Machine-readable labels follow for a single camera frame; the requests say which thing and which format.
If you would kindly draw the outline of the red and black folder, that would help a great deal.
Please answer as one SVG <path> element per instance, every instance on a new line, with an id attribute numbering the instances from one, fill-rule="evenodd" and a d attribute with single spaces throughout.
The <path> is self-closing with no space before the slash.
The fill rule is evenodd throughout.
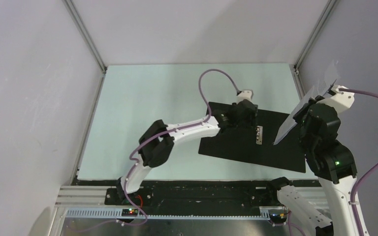
<path id="1" fill-rule="evenodd" d="M 255 128 L 236 129 L 215 137 L 202 138 L 198 153 L 305 173 L 307 164 L 298 141 L 300 127 L 294 127 L 277 145 L 273 144 L 279 127 L 287 117 L 285 113 L 259 109 L 256 125 L 263 127 L 262 144 L 256 143 Z"/>

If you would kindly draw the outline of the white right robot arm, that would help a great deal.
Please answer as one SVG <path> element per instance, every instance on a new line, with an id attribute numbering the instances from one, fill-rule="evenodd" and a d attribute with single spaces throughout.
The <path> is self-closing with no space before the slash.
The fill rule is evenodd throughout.
<path id="1" fill-rule="evenodd" d="M 267 201 L 286 206 L 309 236 L 367 236 L 358 204 L 357 168 L 351 151 L 337 140 L 341 121 L 333 105 L 309 99 L 293 116 L 299 126 L 299 146 L 323 188 L 331 217 L 321 214 L 285 177 L 272 181 Z"/>

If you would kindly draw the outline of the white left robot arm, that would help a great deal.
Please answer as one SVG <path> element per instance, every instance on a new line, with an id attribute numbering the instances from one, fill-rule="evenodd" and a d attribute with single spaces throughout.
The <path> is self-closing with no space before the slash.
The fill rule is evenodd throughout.
<path id="1" fill-rule="evenodd" d="M 220 136 L 229 131 L 255 128 L 257 105 L 244 99 L 225 110 L 211 110 L 205 117 L 178 124 L 156 120 L 140 137 L 138 147 L 129 159 L 134 161 L 129 172 L 117 180 L 117 199 L 124 205 L 135 201 L 136 192 L 151 169 L 163 165 L 174 146 L 201 138 Z"/>

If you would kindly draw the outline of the large printed paper sheet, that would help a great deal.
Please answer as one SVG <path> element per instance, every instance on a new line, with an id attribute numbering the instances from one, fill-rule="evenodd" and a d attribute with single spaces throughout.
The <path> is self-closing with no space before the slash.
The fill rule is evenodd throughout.
<path id="1" fill-rule="evenodd" d="M 297 122 L 293 118 L 294 115 L 297 114 L 311 98 L 316 98 L 317 96 L 327 97 L 329 93 L 333 94 L 332 87 L 340 78 L 336 69 L 337 63 L 338 62 L 335 60 L 331 61 L 323 74 L 323 78 L 311 87 L 311 89 L 304 95 L 297 106 L 281 124 L 273 142 L 274 146 L 277 145 L 296 126 Z"/>

